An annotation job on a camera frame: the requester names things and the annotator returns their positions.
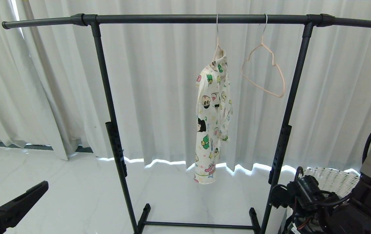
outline cartoon print shirt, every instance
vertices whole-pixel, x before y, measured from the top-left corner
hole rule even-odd
[[[229,139],[227,129],[233,114],[224,50],[219,50],[215,60],[197,77],[197,87],[194,181],[205,185],[217,179],[216,164],[220,158],[220,144]]]

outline hanger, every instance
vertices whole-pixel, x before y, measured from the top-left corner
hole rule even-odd
[[[267,92],[267,93],[269,93],[269,94],[272,94],[273,96],[276,96],[276,97],[281,98],[281,97],[283,97],[284,94],[285,94],[285,78],[284,78],[284,75],[282,74],[282,71],[281,71],[281,68],[279,67],[279,65],[276,64],[276,63],[273,61],[273,52],[272,52],[272,51],[271,51],[271,50],[270,50],[270,49],[269,49],[269,48],[268,48],[268,47],[263,43],[263,37],[264,37],[264,34],[265,34],[265,29],[266,29],[266,26],[268,25],[268,15],[265,14],[265,16],[266,16],[266,23],[265,23],[264,31],[263,31],[263,33],[262,33],[261,44],[259,44],[259,46],[256,46],[256,47],[255,47],[255,48],[254,48],[254,49],[249,53],[249,57],[248,57],[248,58],[243,62],[242,69],[241,69],[241,73],[242,73],[242,76],[243,76],[244,78],[246,78],[246,80],[248,80],[249,82],[251,82],[253,85],[255,85],[256,87],[258,87],[259,89],[262,89],[263,91],[265,91],[265,92]],[[250,56],[252,56],[252,53],[253,53],[255,50],[257,50],[258,48],[260,48],[260,47],[265,48],[265,49],[266,49],[266,50],[267,50],[267,51],[272,55],[272,66],[278,68],[279,75],[281,76],[281,79],[282,79],[282,94],[281,94],[281,95],[275,94],[275,93],[273,93],[273,92],[270,92],[270,91],[268,91],[268,90],[266,90],[266,89],[260,87],[259,85],[255,84],[252,80],[250,80],[249,78],[247,78],[246,75],[243,74],[243,68],[244,68],[244,66],[245,66],[245,63],[246,63],[247,61],[250,60]]]
[[[216,50],[214,51],[214,56],[213,56],[212,62],[214,62],[214,60],[216,58],[217,50],[218,49],[221,50],[220,43],[219,43],[219,15],[218,14],[217,14],[217,18],[216,18],[216,27],[217,27],[217,46],[216,46]]]

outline marble tile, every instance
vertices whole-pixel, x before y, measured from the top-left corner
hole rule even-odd
[[[251,225],[249,208],[263,218],[269,184],[267,169],[231,172],[218,167],[219,178],[210,185],[193,180],[193,170],[184,164],[127,162],[127,183],[136,221],[146,203],[148,221],[198,222]],[[294,177],[281,173],[280,183]],[[49,190],[15,228],[7,234],[131,234],[132,226],[113,160],[78,153],[68,162],[53,151],[0,148],[0,206],[39,182]],[[275,234],[284,209],[273,209],[267,229]],[[144,234],[202,233],[249,234],[252,231],[146,226]]]

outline vertical rack pole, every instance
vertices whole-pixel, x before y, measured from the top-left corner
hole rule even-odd
[[[271,185],[268,202],[265,208],[265,213],[262,221],[262,227],[260,234],[265,234],[269,216],[271,214],[272,205],[271,194],[272,189],[278,184],[279,175],[281,174],[282,164],[284,162],[286,147],[288,146],[289,135],[291,133],[291,126],[289,125],[289,119],[291,118],[292,107],[294,107],[295,96],[299,85],[299,79],[301,78],[302,68],[304,66],[305,57],[307,54],[308,44],[313,31],[314,24],[309,22],[304,26],[304,32],[302,34],[301,48],[299,49],[299,55],[297,65],[295,66],[294,78],[292,79],[291,90],[289,91],[288,102],[286,103],[284,119],[282,121],[281,132],[279,134],[278,144],[276,146],[275,157],[273,159],[272,169],[269,175],[269,183]]]
[[[122,144],[120,142],[119,130],[117,128],[116,113],[114,111],[114,104],[112,98],[112,92],[109,83],[109,76],[106,68],[105,55],[103,52],[103,45],[101,39],[101,33],[99,24],[93,20],[90,24],[91,30],[93,32],[94,43],[96,45],[97,58],[99,61],[100,72],[102,75],[103,86],[105,89],[106,101],[110,114],[110,122],[106,123],[106,129],[108,132],[109,140],[112,147],[112,152],[114,156],[114,161],[117,167],[117,173],[119,174],[120,185],[122,186],[123,195],[125,196],[125,202],[127,206],[127,211],[129,213],[130,222],[132,223],[132,228],[134,234],[139,234],[138,225],[135,219],[135,213],[133,212],[132,201],[130,200],[129,190],[127,188],[126,176],[126,164],[123,157]]]

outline hanger hook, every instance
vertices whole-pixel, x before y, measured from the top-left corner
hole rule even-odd
[[[265,27],[264,27],[264,32],[263,32],[263,34],[265,34],[265,29],[266,29],[266,26],[268,25],[268,15],[265,14],[265,16],[266,16],[266,23],[265,23]]]
[[[216,27],[217,27],[217,35],[219,35],[219,15],[218,14],[216,18]]]

